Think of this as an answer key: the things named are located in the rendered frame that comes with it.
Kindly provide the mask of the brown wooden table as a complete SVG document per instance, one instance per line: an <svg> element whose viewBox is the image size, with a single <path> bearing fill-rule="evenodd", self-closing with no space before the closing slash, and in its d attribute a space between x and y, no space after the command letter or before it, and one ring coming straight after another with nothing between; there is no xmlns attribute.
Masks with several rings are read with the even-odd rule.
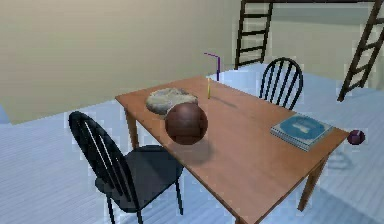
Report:
<svg viewBox="0 0 384 224"><path fill-rule="evenodd" d="M126 112L131 144L138 144L141 124L233 216L236 224L259 224L301 182L298 208L304 209L329 155L348 136L335 128L305 152L273 136L272 126L294 113L216 81L197 76L167 83L198 97L208 117L205 137L194 145L170 139L164 120L145 105L153 87L119 95Z"/></svg>

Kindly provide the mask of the black spindle-back chair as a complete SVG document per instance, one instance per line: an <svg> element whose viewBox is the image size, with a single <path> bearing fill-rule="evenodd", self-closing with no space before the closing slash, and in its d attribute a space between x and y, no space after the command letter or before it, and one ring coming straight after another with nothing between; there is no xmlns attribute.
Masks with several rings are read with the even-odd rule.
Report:
<svg viewBox="0 0 384 224"><path fill-rule="evenodd" d="M270 62L263 72L259 97L292 110L303 90L304 78L299 64L287 57Z"/></svg>
<svg viewBox="0 0 384 224"><path fill-rule="evenodd" d="M107 131L88 115L74 111L69 128L96 174L95 186L109 206L137 215L170 186L178 186L183 166L160 145L133 148L124 155Z"/></svg>

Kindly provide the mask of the purple thin bent rod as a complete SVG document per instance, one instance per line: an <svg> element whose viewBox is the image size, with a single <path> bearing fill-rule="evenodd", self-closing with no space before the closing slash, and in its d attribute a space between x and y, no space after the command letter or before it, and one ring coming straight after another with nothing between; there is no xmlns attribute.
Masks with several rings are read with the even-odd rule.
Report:
<svg viewBox="0 0 384 224"><path fill-rule="evenodd" d="M210 57L214 57L216 59L216 81L220 81L220 72L221 72L221 58L220 56L213 54L213 53L208 53L204 52L205 55L208 55Z"/></svg>

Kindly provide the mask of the dark brown ladder shelf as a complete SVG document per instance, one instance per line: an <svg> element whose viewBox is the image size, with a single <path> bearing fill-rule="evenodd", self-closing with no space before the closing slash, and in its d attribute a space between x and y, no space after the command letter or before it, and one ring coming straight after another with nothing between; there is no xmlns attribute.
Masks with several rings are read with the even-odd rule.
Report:
<svg viewBox="0 0 384 224"><path fill-rule="evenodd" d="M346 94L354 88L362 88L365 85L368 75L370 74L373 64L381 49L381 46L384 43L384 27L382 28L380 36L375 42L368 42L368 38L372 32L373 27L375 25L384 24L384 17L378 17L379 11L382 7L382 4L384 3L384 0L355 0L356 3L364 1L373 2L373 6L369 18L366 22L361 39L357 45L356 52L349 66L347 76L343 82L339 96L337 98L339 102L342 102ZM268 3L268 11L266 13L245 12L247 4L256 3ZM262 63L264 61L274 3L328 3L328 0L241 0L234 64L235 70L244 65L256 62ZM256 31L245 31L244 20L255 18L265 18L265 28ZM250 48L242 47L243 37L255 36L259 34L264 35L263 43L260 46Z"/></svg>

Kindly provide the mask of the grey round bread loaf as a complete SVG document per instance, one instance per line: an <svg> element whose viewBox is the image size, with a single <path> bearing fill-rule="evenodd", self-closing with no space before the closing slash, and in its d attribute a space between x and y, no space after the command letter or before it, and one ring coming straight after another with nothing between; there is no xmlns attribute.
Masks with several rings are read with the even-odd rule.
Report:
<svg viewBox="0 0 384 224"><path fill-rule="evenodd" d="M181 103L198 103L198 98L181 88L164 88L149 94L145 104L149 111L166 115L175 105Z"/></svg>

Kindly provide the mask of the small purple ball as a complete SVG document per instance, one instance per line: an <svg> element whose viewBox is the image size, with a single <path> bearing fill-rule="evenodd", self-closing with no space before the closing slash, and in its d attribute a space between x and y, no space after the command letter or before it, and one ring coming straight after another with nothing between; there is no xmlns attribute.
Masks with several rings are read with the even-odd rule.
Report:
<svg viewBox="0 0 384 224"><path fill-rule="evenodd" d="M365 141L365 133L361 130L352 130L347 140L351 145L360 145Z"/></svg>

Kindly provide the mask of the brown basketball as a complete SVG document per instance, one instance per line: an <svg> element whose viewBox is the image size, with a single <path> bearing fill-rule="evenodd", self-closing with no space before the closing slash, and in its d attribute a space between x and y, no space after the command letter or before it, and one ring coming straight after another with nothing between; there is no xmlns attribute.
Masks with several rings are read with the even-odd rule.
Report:
<svg viewBox="0 0 384 224"><path fill-rule="evenodd" d="M165 117L168 136L181 145L193 145L200 141L208 129L205 112L194 103L173 106Z"/></svg>

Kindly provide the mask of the blue book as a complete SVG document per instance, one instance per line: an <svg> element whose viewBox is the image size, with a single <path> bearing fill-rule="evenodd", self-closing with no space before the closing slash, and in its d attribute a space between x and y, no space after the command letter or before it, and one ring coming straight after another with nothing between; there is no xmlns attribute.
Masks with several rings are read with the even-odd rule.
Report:
<svg viewBox="0 0 384 224"><path fill-rule="evenodd" d="M332 130L333 126L329 124L302 114L295 114L272 126L270 133L308 152L313 145Z"/></svg>

